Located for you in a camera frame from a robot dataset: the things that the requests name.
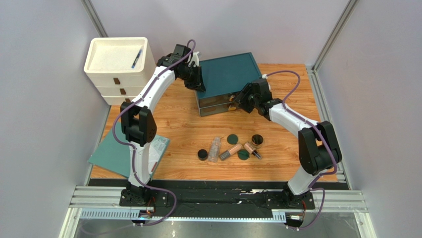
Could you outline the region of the teal drawer organizer box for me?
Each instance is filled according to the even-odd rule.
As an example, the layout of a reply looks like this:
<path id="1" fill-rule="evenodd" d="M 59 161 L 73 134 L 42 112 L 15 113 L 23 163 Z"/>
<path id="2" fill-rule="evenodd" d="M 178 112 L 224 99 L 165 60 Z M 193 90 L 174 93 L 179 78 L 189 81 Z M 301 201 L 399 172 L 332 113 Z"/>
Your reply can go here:
<path id="1" fill-rule="evenodd" d="M 200 66 L 206 88 L 195 93 L 201 117 L 236 110 L 230 97 L 262 75 L 251 52 L 204 60 Z"/>

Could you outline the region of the gold round jar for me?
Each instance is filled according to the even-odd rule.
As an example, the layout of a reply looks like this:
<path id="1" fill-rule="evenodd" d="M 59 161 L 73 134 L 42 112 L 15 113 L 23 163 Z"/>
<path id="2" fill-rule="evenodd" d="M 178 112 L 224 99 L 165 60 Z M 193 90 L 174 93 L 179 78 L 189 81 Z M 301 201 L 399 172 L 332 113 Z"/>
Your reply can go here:
<path id="1" fill-rule="evenodd" d="M 251 137 L 251 143 L 259 148 L 263 145 L 264 143 L 264 138 L 260 135 L 260 134 L 255 134 Z"/>

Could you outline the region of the beige tube grey cap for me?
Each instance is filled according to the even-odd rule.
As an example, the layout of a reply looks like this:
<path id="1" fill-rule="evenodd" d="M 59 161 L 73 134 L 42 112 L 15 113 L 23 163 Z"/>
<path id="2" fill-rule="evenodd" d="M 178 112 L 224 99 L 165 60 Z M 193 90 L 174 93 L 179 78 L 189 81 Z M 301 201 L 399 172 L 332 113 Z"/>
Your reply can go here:
<path id="1" fill-rule="evenodd" d="M 237 143 L 235 145 L 233 145 L 232 147 L 230 147 L 229 149 L 227 149 L 226 151 L 224 151 L 223 153 L 220 154 L 219 158 L 224 161 L 227 158 L 231 157 L 232 155 L 236 154 L 238 151 L 240 151 L 243 148 L 243 145 L 240 143 Z"/>

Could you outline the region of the clear plastic bottle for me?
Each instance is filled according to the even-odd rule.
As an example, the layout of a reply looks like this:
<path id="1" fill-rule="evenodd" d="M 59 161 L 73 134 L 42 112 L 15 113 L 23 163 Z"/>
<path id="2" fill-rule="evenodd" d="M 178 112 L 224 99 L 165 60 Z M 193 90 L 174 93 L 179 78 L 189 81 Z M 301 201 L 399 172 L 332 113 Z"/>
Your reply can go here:
<path id="1" fill-rule="evenodd" d="M 210 149 L 209 149 L 209 153 L 208 153 L 208 158 L 207 160 L 209 162 L 217 162 L 218 158 L 219 158 L 219 152 L 220 152 L 220 147 L 221 147 L 221 138 L 220 137 L 215 137 L 211 143 Z"/>

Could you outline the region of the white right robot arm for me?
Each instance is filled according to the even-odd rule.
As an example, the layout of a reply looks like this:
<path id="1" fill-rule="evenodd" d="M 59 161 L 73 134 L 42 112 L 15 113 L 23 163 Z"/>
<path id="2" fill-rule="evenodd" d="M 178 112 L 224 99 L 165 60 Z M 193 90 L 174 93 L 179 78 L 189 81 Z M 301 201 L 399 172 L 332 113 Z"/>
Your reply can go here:
<path id="1" fill-rule="evenodd" d="M 248 113 L 256 109 L 259 115 L 298 138 L 300 167 L 283 189 L 287 201 L 303 198 L 319 178 L 337 172 L 342 154 L 330 122 L 311 120 L 291 109 L 284 100 L 273 98 L 264 78 L 247 83 L 234 102 Z"/>

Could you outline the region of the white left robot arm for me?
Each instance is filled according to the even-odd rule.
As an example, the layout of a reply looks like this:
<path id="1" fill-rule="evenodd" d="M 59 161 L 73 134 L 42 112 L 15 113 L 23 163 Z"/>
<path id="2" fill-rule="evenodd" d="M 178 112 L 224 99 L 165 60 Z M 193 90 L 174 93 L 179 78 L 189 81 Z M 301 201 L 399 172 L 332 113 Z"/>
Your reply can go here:
<path id="1" fill-rule="evenodd" d="M 125 135 L 123 145 L 129 146 L 130 176 L 126 190 L 145 199 L 153 187 L 148 185 L 150 145 L 157 133 L 153 112 L 167 88 L 177 79 L 187 89 L 205 92 L 202 69 L 194 47 L 177 44 L 174 52 L 161 57 L 145 88 L 130 103 L 120 106 L 118 120 Z"/>

